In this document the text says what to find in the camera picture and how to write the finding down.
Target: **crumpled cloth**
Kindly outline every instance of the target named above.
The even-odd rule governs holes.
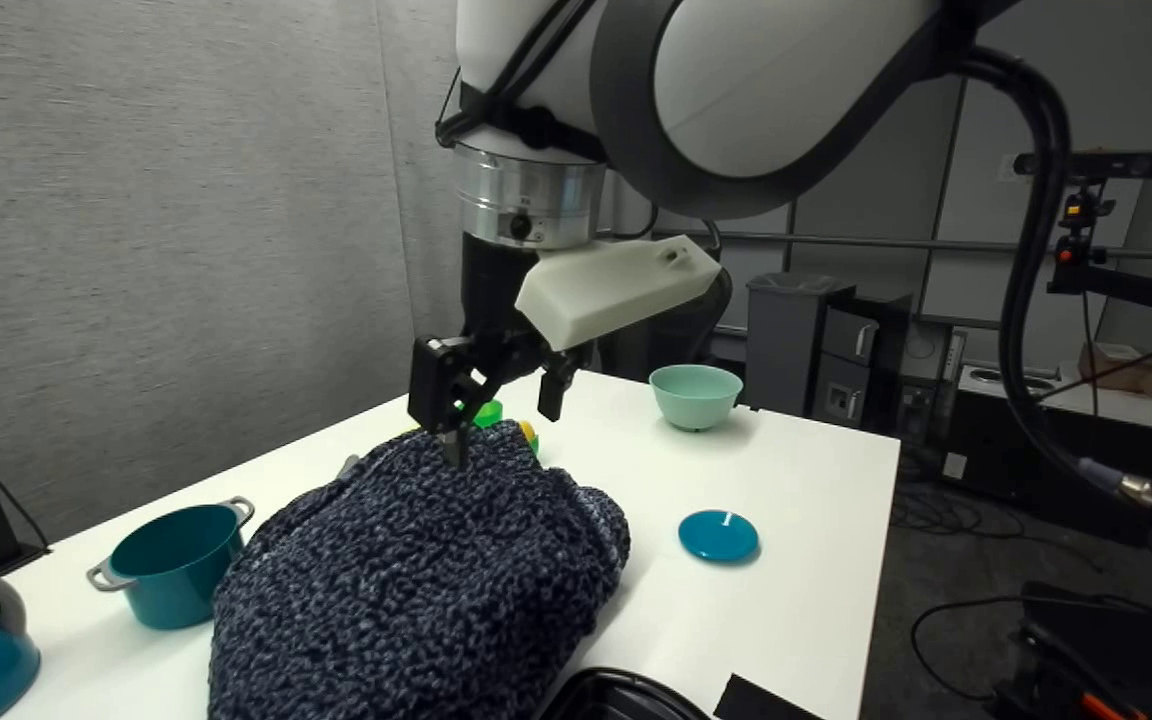
[[[630,559],[623,512],[514,425],[292,500],[217,588],[213,716],[532,716]]]

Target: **teal bowl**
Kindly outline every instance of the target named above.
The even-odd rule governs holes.
[[[682,432],[722,429],[745,387],[742,377],[714,365],[670,365],[649,377],[663,422]]]

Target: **saucepan handle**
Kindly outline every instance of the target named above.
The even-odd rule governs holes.
[[[229,500],[229,509],[241,517],[241,528],[257,517],[257,504],[250,495]]]
[[[90,567],[90,585],[93,585],[96,594],[124,594],[124,588],[134,588],[134,580],[113,577],[108,565]]]

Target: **white table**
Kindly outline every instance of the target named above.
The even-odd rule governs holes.
[[[504,404],[532,417],[535,379],[504,387]],[[93,594],[85,572],[124,533],[186,504],[250,495],[261,525],[408,429],[404,399],[382,404],[68,536],[9,577],[46,653],[11,716],[206,716],[213,630],[143,631],[124,596]],[[657,417],[644,385],[592,373],[577,377],[564,422],[535,429],[542,462],[611,491],[631,525],[622,596],[572,668],[631,668],[708,712],[733,672],[816,716],[860,712],[897,441],[745,408],[722,432],[686,436]],[[678,525],[698,509],[745,512],[764,555],[742,572],[689,559]]]

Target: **white wall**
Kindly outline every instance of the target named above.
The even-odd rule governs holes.
[[[462,333],[462,163],[433,140],[433,125],[456,74],[456,4],[375,4],[418,333],[443,336]]]
[[[0,0],[0,475],[58,536],[404,387],[404,20]]]

